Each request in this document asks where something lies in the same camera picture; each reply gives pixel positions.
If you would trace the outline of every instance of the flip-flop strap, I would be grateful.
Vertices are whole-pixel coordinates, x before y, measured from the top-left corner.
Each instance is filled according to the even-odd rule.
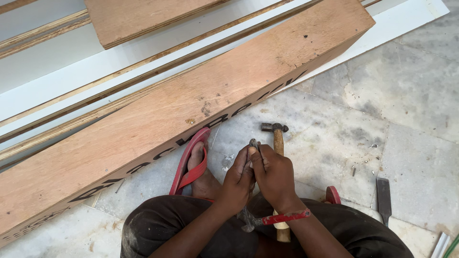
[[[206,171],[206,168],[207,168],[206,148],[203,147],[203,151],[204,151],[204,159],[202,160],[201,164],[197,165],[195,168],[193,168],[192,170],[188,171],[188,173],[183,175],[182,179],[180,180],[178,189],[198,179],[202,174],[204,174],[204,171]]]

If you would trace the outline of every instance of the plywood box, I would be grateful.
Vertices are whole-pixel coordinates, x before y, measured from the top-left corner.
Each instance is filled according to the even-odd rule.
[[[358,0],[324,0],[1,173],[0,246],[337,57],[374,23]]]
[[[105,49],[228,0],[84,0]]]

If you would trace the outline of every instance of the foot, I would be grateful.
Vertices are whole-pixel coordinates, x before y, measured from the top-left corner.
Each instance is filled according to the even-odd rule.
[[[188,160],[188,171],[201,164],[204,158],[204,151],[202,150],[203,147],[205,147],[206,151],[208,151],[208,143],[203,143],[200,141],[196,143],[196,145],[191,150],[191,156]],[[204,174],[202,174],[198,179],[191,183],[191,196],[196,198],[215,200],[220,193],[221,188],[222,185],[213,176],[212,172],[206,168]]]

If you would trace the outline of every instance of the toe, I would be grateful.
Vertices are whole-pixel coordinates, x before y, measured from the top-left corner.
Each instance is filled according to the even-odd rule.
[[[202,141],[196,143],[193,149],[191,150],[191,156],[188,160],[188,170],[195,168],[197,165],[201,164],[203,160],[202,148],[204,147],[204,143]]]

